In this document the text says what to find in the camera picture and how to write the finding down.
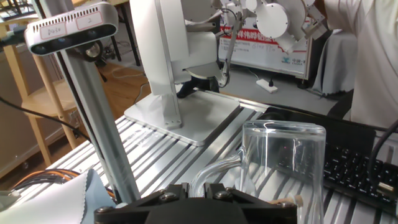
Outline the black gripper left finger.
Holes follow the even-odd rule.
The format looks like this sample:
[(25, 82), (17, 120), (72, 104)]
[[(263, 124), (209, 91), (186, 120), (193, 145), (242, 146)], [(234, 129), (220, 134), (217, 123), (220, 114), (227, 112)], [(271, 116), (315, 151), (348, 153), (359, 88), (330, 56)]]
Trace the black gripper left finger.
[(95, 224), (145, 223), (155, 208), (188, 198), (188, 183), (170, 184), (142, 199), (120, 208), (100, 207), (95, 210)]

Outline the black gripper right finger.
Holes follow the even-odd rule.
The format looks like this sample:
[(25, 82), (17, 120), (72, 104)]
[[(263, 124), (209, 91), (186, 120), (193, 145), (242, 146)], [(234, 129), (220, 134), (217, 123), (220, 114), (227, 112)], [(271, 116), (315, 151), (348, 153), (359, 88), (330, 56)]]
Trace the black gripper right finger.
[(292, 198), (264, 201), (223, 184), (204, 184), (206, 199), (234, 205), (248, 223), (298, 223), (298, 205)]

